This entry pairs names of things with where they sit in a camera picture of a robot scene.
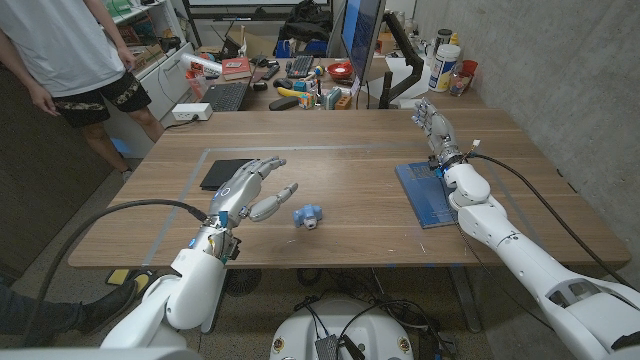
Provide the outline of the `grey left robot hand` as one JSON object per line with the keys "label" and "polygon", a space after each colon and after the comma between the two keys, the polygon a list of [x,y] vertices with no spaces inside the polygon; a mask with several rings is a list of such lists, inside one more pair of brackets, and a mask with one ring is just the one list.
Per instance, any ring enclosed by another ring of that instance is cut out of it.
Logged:
{"label": "grey left robot hand", "polygon": [[266,220],[295,193],[298,184],[291,183],[276,195],[253,205],[250,202],[261,192],[261,182],[269,173],[285,164],[286,160],[278,156],[247,162],[217,191],[211,201],[209,214],[226,212],[227,219],[221,223],[229,229],[237,227],[244,218],[249,218],[252,222]]}

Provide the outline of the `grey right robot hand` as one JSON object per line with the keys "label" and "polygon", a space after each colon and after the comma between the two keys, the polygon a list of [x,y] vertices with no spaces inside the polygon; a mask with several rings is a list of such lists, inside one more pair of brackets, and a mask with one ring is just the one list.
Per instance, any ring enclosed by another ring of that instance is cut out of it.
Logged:
{"label": "grey right robot hand", "polygon": [[427,143],[440,167],[448,168],[463,161],[455,131],[449,120],[426,98],[415,102],[411,119],[423,130]]}

